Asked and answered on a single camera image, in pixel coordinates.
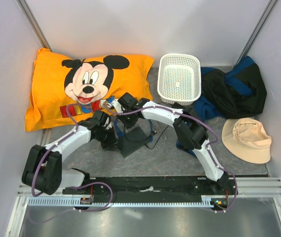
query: beige bucket hat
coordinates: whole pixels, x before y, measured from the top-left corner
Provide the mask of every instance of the beige bucket hat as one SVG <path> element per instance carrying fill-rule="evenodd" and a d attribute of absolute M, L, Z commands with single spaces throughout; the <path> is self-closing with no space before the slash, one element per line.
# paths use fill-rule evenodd
<path fill-rule="evenodd" d="M 272 139 L 262 123 L 252 118 L 228 119 L 222 140 L 232 154 L 250 163 L 263 164 L 271 159 Z"/>

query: gray floor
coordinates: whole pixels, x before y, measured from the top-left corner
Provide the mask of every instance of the gray floor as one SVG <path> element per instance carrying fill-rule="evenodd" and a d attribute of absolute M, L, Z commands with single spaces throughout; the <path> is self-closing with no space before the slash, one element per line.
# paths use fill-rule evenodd
<path fill-rule="evenodd" d="M 28 207 L 40 222 L 70 207 Z M 21 237 L 281 237 L 273 199 L 239 198 L 225 214 L 189 207 L 111 207 L 69 211 L 42 225 L 24 219 Z"/>
<path fill-rule="evenodd" d="M 155 102 L 161 102 L 157 93 L 158 68 L 152 68 L 148 74 L 150 90 Z M 156 121 L 153 122 L 158 134 L 154 136 L 153 143 L 161 133 Z M 224 118 L 214 118 L 206 122 L 219 135 L 225 123 Z M 149 133 L 147 121 L 140 119 L 138 125 Z M 67 133 L 73 126 L 56 127 L 52 129 L 50 141 L 57 140 Z M 63 168 L 79 168 L 87 171 L 91 176 L 153 176 L 153 175 L 203 175 L 203 168 L 193 156 L 176 149 L 177 136 L 174 129 L 169 127 L 153 150 L 142 147 L 133 154 L 123 158 L 119 152 L 103 151 L 100 143 L 92 140 L 78 148 L 64 162 Z M 245 162 L 231 154 L 221 141 L 212 146 L 219 162 L 235 174 L 266 174 L 263 164 Z"/>

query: hat brim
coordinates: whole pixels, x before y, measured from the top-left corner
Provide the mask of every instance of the hat brim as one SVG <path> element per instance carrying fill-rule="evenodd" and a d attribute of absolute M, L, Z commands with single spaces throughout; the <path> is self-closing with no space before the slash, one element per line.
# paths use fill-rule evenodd
<path fill-rule="evenodd" d="M 254 164 L 264 164 L 271 159 L 270 148 L 254 149 L 245 147 L 233 138 L 233 129 L 238 119 L 228 119 L 223 127 L 222 141 L 235 156 Z"/>

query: metal corner post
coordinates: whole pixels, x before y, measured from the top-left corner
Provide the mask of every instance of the metal corner post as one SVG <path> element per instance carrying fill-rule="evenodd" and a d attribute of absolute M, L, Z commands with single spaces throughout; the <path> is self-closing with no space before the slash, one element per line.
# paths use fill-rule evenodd
<path fill-rule="evenodd" d="M 30 7 L 26 3 L 26 0 L 17 0 L 17 3 L 21 7 L 25 17 L 27 18 L 28 22 L 30 23 L 31 27 L 33 28 L 38 40 L 40 41 L 41 45 L 45 48 L 50 48 L 48 41 L 46 40 L 43 32 L 41 31 L 36 18 L 34 17 Z"/>
<path fill-rule="evenodd" d="M 269 0 L 267 6 L 265 7 L 257 25 L 255 26 L 254 30 L 252 31 L 251 35 L 250 35 L 250 38 L 248 39 L 247 43 L 245 44 L 237 62 L 236 62 L 236 65 L 240 62 L 240 60 L 245 57 L 251 47 L 253 46 L 253 43 L 255 42 L 255 40 L 257 39 L 259 33 L 261 32 L 264 24 L 266 23 L 268 17 L 270 16 L 273 8 L 275 7 L 276 3 L 278 2 L 278 0 Z"/>

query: black cable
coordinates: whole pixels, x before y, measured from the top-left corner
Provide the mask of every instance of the black cable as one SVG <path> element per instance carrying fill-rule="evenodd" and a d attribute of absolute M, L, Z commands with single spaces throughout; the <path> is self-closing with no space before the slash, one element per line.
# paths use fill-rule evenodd
<path fill-rule="evenodd" d="M 176 143 L 175 143 L 175 147 L 178 149 L 178 150 L 180 150 L 180 151 L 183 151 L 183 150 L 185 150 L 186 148 L 185 147 L 183 147 L 183 148 L 178 148 L 178 142 L 179 142 L 179 139 L 177 139 L 176 140 Z"/>
<path fill-rule="evenodd" d="M 160 103 L 156 103 L 156 104 L 158 104 L 158 105 L 160 105 L 160 104 L 166 104 L 166 105 L 173 106 L 171 103 L 168 103 L 168 102 L 160 102 Z"/>
<path fill-rule="evenodd" d="M 155 131 L 153 131 L 148 137 L 142 139 L 142 140 L 130 140 L 128 137 L 127 137 L 127 133 L 126 133 L 126 126 L 124 124 L 124 135 L 125 135 L 125 138 L 128 142 L 145 142 L 147 141 L 148 139 L 150 139 L 151 136 L 155 135 Z"/>
<path fill-rule="evenodd" d="M 158 141 L 160 140 L 160 138 L 162 137 L 163 133 L 165 132 L 165 130 L 169 127 L 169 125 L 167 127 L 165 127 L 165 129 L 162 131 L 162 133 L 160 134 L 160 136 L 158 137 L 156 143 L 154 144 L 154 146 L 152 148 L 150 148 L 147 144 L 145 144 L 145 146 L 149 149 L 152 150 L 153 148 L 155 148 L 156 144 L 158 143 Z"/>

